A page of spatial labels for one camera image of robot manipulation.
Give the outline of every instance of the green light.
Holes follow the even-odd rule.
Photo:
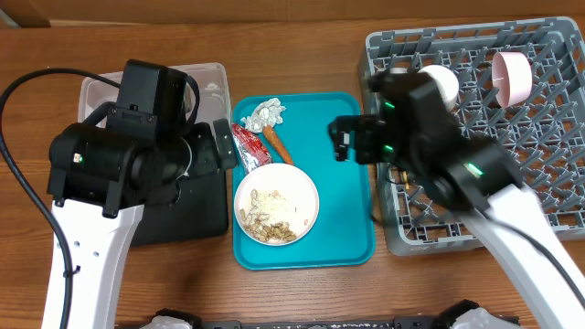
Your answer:
[[[475,166],[474,164],[472,164],[472,163],[468,163],[468,164],[467,164],[467,169],[469,169],[469,171],[471,171],[472,173],[474,173],[474,174],[476,174],[476,175],[478,175],[478,176],[480,176],[480,175],[483,175],[483,174],[484,174],[484,172],[483,172],[483,171],[481,171],[481,170],[480,170],[478,167],[476,167],[476,166]]]

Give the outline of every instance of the carrot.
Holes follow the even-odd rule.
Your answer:
[[[284,144],[274,131],[274,128],[267,125],[262,129],[262,132],[264,133],[264,137],[266,137],[268,143],[270,143],[272,147],[274,147],[274,150],[276,150],[278,155],[281,156],[282,160],[284,160],[284,162],[288,165],[294,165],[291,155],[284,147]]]

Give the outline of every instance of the wooden table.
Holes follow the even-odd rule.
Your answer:
[[[585,16],[573,18],[585,27]],[[356,64],[370,32],[505,19],[514,17],[1,30],[0,90],[36,69],[103,73],[138,58],[168,66],[220,62],[232,104],[250,95],[330,90],[360,99]],[[47,204],[48,147],[76,121],[80,83],[72,76],[31,81],[6,107],[10,150]],[[0,181],[0,327],[39,328],[52,233],[4,164]],[[317,270],[244,270],[234,259],[231,233],[132,249],[117,323],[143,323],[165,307],[242,322],[389,319],[436,314],[467,298],[536,325],[485,249],[397,257],[378,228],[376,235],[376,253],[365,265]],[[565,246],[585,270],[585,254],[579,252],[585,242]]]

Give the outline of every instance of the blue tray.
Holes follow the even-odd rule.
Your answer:
[[[299,241],[282,247],[262,245],[249,238],[233,216],[234,255],[249,270],[275,270],[358,265],[372,257],[376,246],[367,167],[354,161],[337,162],[327,124],[338,115],[360,113],[355,98],[344,92],[258,96],[242,100],[234,122],[252,114],[263,101],[278,97],[286,111],[274,130],[289,150],[294,164],[313,179],[319,192],[319,216]],[[272,159],[281,157],[260,134]],[[244,178],[240,166],[233,170],[233,195]]]

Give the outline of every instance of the dish rack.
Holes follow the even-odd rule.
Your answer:
[[[525,54],[533,87],[523,104],[501,109],[491,80],[496,52]],[[551,17],[456,27],[375,32],[359,63],[365,112],[379,101],[367,78],[395,67],[416,71],[436,64],[460,82],[451,114],[465,137],[497,139],[537,191],[551,227],[562,240],[585,239],[585,46],[577,24]],[[424,188],[409,189],[398,172],[378,164],[378,197],[388,249],[396,255],[469,250],[482,243],[451,213],[434,205]]]

